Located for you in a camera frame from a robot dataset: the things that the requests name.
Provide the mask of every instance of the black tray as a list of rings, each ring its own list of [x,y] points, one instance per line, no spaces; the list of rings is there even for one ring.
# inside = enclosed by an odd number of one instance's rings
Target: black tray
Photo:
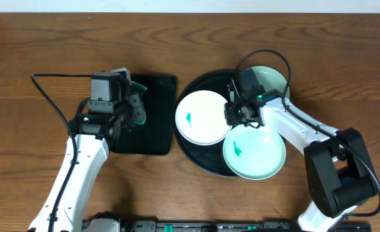
[[[148,88],[141,96],[146,121],[143,125],[133,124],[121,129],[113,152],[166,155],[171,149],[176,78],[173,75],[131,74],[131,81]]]
[[[230,84],[231,77],[234,76],[234,70],[219,70],[202,75],[188,85],[178,98],[175,106],[188,94],[199,90],[210,90],[222,95],[227,101],[230,101],[227,84]],[[179,147],[184,154],[197,166],[210,173],[224,177],[238,177],[226,164],[223,157],[224,140],[210,146],[200,146],[187,141],[181,136],[174,120],[174,134]]]

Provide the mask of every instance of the light green bowl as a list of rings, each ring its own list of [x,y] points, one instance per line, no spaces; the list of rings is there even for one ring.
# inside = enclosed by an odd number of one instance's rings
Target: light green bowl
[[[240,177],[263,180],[276,174],[286,159],[281,136],[267,127],[236,126],[223,144],[228,167]]]
[[[277,70],[266,66],[255,66],[251,69],[266,91],[276,89],[283,92],[285,90],[287,81]],[[286,97],[290,98],[290,89],[287,89]]]

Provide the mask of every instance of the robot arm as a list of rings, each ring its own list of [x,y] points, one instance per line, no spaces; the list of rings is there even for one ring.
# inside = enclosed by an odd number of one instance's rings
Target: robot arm
[[[95,178],[119,137],[123,123],[145,121],[145,110],[138,93],[130,93],[130,72],[121,68],[92,75],[91,98],[79,104],[69,122],[77,145],[77,160],[57,207],[53,231],[81,231],[85,208]],[[88,113],[82,113],[88,105]],[[70,169],[74,149],[71,138],[66,143],[63,164],[52,190],[28,231],[48,231],[52,206]],[[118,232],[119,221],[95,220],[88,230]]]
[[[105,139],[96,139],[95,135],[76,135],[75,140],[79,153],[77,164],[59,201],[54,231],[81,231],[83,216],[92,186],[98,171],[109,154],[108,144]],[[68,173],[73,152],[72,141],[68,139],[65,157],[54,186],[38,216],[30,224],[29,231],[48,230],[52,206]]]
[[[267,126],[305,156],[308,189],[313,202],[298,219],[301,229],[328,231],[343,219],[345,213],[378,194],[368,170],[336,141],[338,139],[355,149],[374,174],[365,143],[358,131],[353,128],[339,131],[326,126],[285,98],[285,104],[291,111],[337,139],[319,133],[285,109],[282,103],[284,96],[279,91],[266,92],[251,69],[241,72],[232,85],[229,91],[233,101],[225,105],[228,125],[248,126],[250,122],[257,122],[260,126]],[[336,170],[333,162],[337,160],[347,160],[348,165]]]

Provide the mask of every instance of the wooden table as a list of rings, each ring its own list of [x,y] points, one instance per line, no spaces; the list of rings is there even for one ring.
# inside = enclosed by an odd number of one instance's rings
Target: wooden table
[[[31,73],[92,73],[127,67],[172,73],[177,96],[201,74],[233,68],[271,48],[292,66],[292,101],[321,122],[354,127],[380,180],[380,15],[0,14],[0,231],[25,231],[41,209],[66,148],[65,127]],[[286,68],[274,55],[256,65]],[[39,80],[71,118],[88,79]],[[295,218],[310,203],[304,159],[291,145],[281,171],[251,181],[209,174],[173,141],[166,156],[112,153],[85,217],[114,210],[159,220]],[[359,212],[371,211],[377,198]],[[380,231],[380,215],[361,218]]]

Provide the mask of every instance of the black cable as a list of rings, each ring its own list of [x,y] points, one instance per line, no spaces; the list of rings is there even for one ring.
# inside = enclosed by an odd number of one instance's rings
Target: black cable
[[[76,109],[76,113],[82,113],[82,111],[84,110],[86,104],[88,103],[88,101],[91,100],[90,97],[87,97],[85,99],[83,99],[79,105],[78,105],[78,109]]]
[[[358,154],[358,152],[353,149],[352,147],[348,146],[347,144],[345,144],[344,142],[342,142],[340,139],[336,138],[335,136],[329,134],[327,131],[325,130],[322,130],[320,128],[319,125],[313,125],[312,123],[308,122],[306,119],[300,117],[298,114],[294,113],[294,111],[292,111],[290,109],[289,106],[286,105],[286,102],[285,102],[285,98],[286,98],[286,93],[287,93],[287,89],[290,85],[290,81],[292,79],[292,71],[290,69],[290,65],[288,63],[288,61],[286,60],[286,58],[281,55],[280,53],[276,52],[276,51],[273,51],[273,50],[269,50],[269,49],[261,49],[261,50],[256,50],[248,55],[246,55],[241,61],[240,63],[235,67],[235,72],[238,73],[239,72],[239,67],[249,58],[251,57],[252,55],[255,55],[257,53],[261,53],[261,52],[270,52],[270,53],[273,53],[273,54],[276,54],[277,56],[279,56],[286,64],[287,66],[287,70],[288,70],[288,78],[287,78],[287,82],[286,82],[286,86],[285,86],[285,89],[283,90],[283,97],[281,98],[281,102],[285,108],[286,111],[288,111],[290,114],[292,114],[294,117],[296,117],[297,119],[299,119],[300,121],[302,121],[303,123],[305,123],[307,126],[311,127],[312,129],[314,129],[316,132],[320,132],[322,133],[323,135],[326,135],[327,137],[329,137],[330,139],[334,140],[335,142],[337,142],[339,145],[341,145],[343,147],[343,149],[345,149],[346,151],[350,152],[354,157],[355,159],[357,159],[366,169],[367,171],[369,172],[369,175],[370,177],[372,178],[373,180],[373,183],[374,185],[377,187],[377,193],[379,195],[379,205],[378,207],[370,212],[370,213],[345,213],[343,216],[353,216],[353,217],[372,217],[376,214],[378,214],[380,212],[380,183],[377,179],[377,177],[375,176],[375,174],[373,173],[373,171],[369,168],[369,166],[366,164],[366,162],[361,158],[361,156]]]
[[[339,218],[339,220],[337,220],[337,221],[335,222],[335,224],[327,230],[327,232],[334,232],[334,231],[336,230],[336,228],[337,228],[338,226],[340,226],[340,224],[342,224],[342,222],[344,222],[345,220],[349,220],[349,218],[348,218],[347,216],[343,216],[343,215],[342,215],[342,216]]]
[[[52,208],[52,212],[50,214],[48,232],[52,232],[54,230],[54,222],[56,219],[56,211],[57,211],[57,208],[59,205],[59,201],[62,198],[65,187],[68,184],[68,181],[69,181],[69,178],[71,176],[72,171],[74,170],[74,167],[75,167],[75,164],[76,164],[77,158],[78,158],[78,152],[77,152],[75,137],[71,132],[68,121],[66,120],[65,116],[62,114],[61,110],[59,110],[59,108],[52,101],[52,99],[49,98],[49,96],[45,93],[45,91],[42,90],[40,85],[35,80],[35,77],[92,77],[92,76],[91,75],[72,75],[72,74],[52,74],[52,73],[51,74],[48,74],[48,73],[32,74],[32,76],[31,76],[31,80],[35,84],[36,88],[39,90],[39,92],[41,92],[43,97],[49,102],[49,104],[53,107],[53,109],[56,111],[56,113],[58,113],[58,115],[60,116],[60,118],[64,122],[66,129],[68,130],[69,136],[71,138],[72,145],[74,147],[74,156],[72,157],[71,165],[70,165],[68,173],[66,174],[66,177],[62,183],[61,189],[59,190],[59,193],[56,196],[55,204],[54,204],[54,206]]]
[[[254,129],[259,129],[259,128],[260,128],[260,124],[258,124],[257,126],[253,126],[253,125],[251,125],[249,122],[245,123],[244,126],[245,126],[245,127],[249,126],[249,127],[254,128]]]

